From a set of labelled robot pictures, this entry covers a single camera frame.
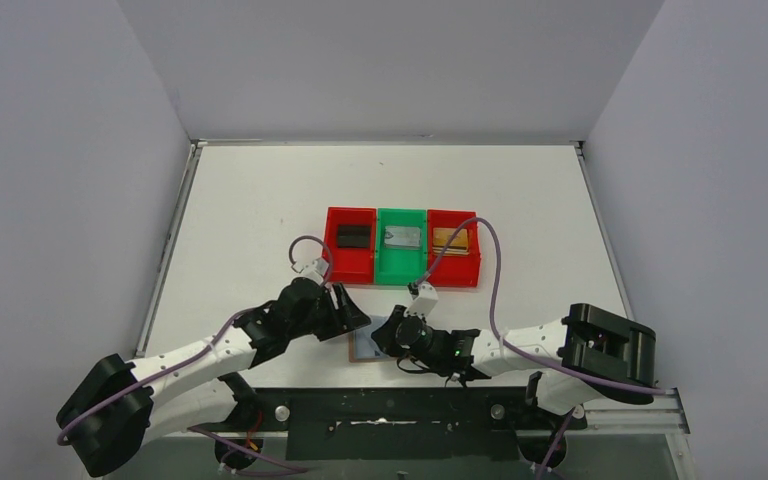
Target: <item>plastic bin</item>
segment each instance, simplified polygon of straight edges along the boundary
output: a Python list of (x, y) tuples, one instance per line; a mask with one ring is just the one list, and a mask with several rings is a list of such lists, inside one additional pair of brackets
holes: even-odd
[[(375, 281), (375, 232), (374, 208), (329, 207), (325, 223), (325, 243), (334, 255), (331, 281), (342, 283), (371, 284)], [(340, 225), (369, 227), (369, 248), (337, 247), (337, 228)]]
[[(384, 246), (384, 227), (419, 227), (420, 247), (415, 250)], [(428, 235), (425, 210), (378, 209), (375, 235), (375, 283), (407, 285), (425, 272), (428, 265)]]
[[(458, 225), (475, 216), (475, 212), (451, 210), (428, 210), (428, 264), (437, 259), (432, 246), (435, 228), (457, 228)], [(428, 279), (435, 287), (475, 287), (481, 270), (481, 248), (478, 244), (478, 224), (465, 228), (469, 239), (469, 253), (463, 256), (444, 255), (437, 269)]]

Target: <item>screw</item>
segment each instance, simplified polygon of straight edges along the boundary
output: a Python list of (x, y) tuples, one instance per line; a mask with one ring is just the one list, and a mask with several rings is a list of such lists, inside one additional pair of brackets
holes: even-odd
[(499, 405), (498, 403), (490, 407), (490, 417), (493, 420), (501, 420), (505, 418), (505, 407)]
[(275, 420), (286, 422), (288, 418), (290, 418), (290, 409), (285, 405), (278, 405), (275, 408)]

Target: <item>yellow object in red bin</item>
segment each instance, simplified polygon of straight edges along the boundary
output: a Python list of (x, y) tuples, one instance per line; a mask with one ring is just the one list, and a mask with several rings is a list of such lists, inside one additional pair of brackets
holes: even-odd
[[(435, 254), (440, 254), (443, 247), (446, 245), (446, 241), (449, 237), (455, 233), (454, 228), (435, 228), (432, 231), (431, 247)], [(466, 229), (458, 232), (458, 235), (452, 240), (452, 244), (449, 245), (448, 250), (444, 256), (463, 256), (469, 255), (469, 235), (467, 235)]]

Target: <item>wall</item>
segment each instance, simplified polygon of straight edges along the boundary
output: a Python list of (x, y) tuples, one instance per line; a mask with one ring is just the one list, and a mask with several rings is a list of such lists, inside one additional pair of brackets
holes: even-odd
[(768, 478), (768, 2), (667, 0), (585, 155), (703, 478)]
[(583, 139), (663, 0), (120, 1), (193, 138)]
[(0, 1), (0, 478), (79, 478), (54, 416), (136, 344), (187, 149), (114, 0)]

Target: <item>white table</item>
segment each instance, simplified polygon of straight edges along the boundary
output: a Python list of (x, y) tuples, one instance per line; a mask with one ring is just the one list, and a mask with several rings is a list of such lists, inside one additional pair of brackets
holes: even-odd
[[(538, 325), (586, 302), (625, 316), (614, 271), (572, 146), (277, 145), (203, 147), (168, 269), (161, 274), (145, 354), (215, 332), (234, 312), (274, 299), (292, 280), (287, 247), (324, 233), (329, 206), (474, 210), (503, 250), (497, 319)], [(495, 257), (479, 228), (479, 287), (444, 289), (435, 328), (487, 328)], [(311, 242), (297, 258), (318, 256)], [(368, 314), (410, 301), (404, 288), (351, 287)], [(295, 340), (244, 374), (255, 387), (442, 386), (394, 362), (349, 363), (347, 338)], [(520, 385), (509, 374), (484, 385)]]

